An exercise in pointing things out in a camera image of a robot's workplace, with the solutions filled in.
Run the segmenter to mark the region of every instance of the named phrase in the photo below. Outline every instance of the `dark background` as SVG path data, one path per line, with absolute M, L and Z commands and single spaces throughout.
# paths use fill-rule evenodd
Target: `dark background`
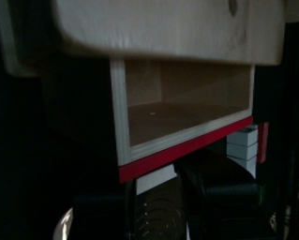
M 268 215 L 279 201 L 284 119 L 296 94 L 285 96 L 299 79 L 299 23 L 288 25 L 285 48 L 283 65 L 256 72 L 255 119 L 271 122 L 269 159 L 259 166 L 259 181 L 268 188 Z M 224 149 L 225 143 L 212 147 Z M 83 161 L 49 129 L 39 79 L 13 78 L 0 52 L 0 240 L 51 239 L 71 205 L 74 173 Z

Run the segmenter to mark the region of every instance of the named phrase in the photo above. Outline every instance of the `white edge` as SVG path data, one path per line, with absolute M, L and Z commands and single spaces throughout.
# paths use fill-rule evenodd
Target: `white edge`
M 125 60 L 110 60 L 110 74 L 118 165 L 125 165 L 132 159 Z
M 176 177 L 177 173 L 173 165 L 169 165 L 168 167 L 141 176 L 137 179 L 137 195 L 152 190 Z
M 25 66 L 18 59 L 9 0 L 0 0 L 0 44 L 9 74 L 18 78 L 37 77 L 34 69 Z

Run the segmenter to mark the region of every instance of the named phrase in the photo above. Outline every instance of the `wooden board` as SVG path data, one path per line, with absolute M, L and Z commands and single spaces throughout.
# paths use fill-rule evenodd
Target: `wooden board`
M 112 61 L 120 165 L 252 115 L 253 67 Z
M 53 0 L 51 6 L 73 53 L 281 61 L 284 0 Z

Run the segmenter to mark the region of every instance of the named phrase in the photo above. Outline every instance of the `black object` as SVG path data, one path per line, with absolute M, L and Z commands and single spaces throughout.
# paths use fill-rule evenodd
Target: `black object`
M 190 238 L 276 239 L 259 205 L 252 174 L 228 157 L 201 150 L 177 162 L 189 203 Z

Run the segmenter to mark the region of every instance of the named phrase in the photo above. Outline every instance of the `wooden shelf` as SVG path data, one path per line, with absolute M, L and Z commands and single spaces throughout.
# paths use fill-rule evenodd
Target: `wooden shelf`
M 120 165 L 252 115 L 252 66 L 112 60 Z
M 221 140 L 233 132 L 236 132 L 241 128 L 245 128 L 252 123 L 253 117 L 251 116 L 244 120 L 237 121 L 236 123 L 225 127 L 221 127 L 220 129 L 202 135 L 201 137 L 176 145 L 174 147 L 152 156 L 140 159 L 132 164 L 120 167 L 121 183 L 129 182 L 132 179 L 142 176 L 146 173 L 150 173 L 156 169 L 174 162 L 178 158 L 198 150 L 200 148 L 208 146 L 209 144 L 214 143 L 216 141 Z

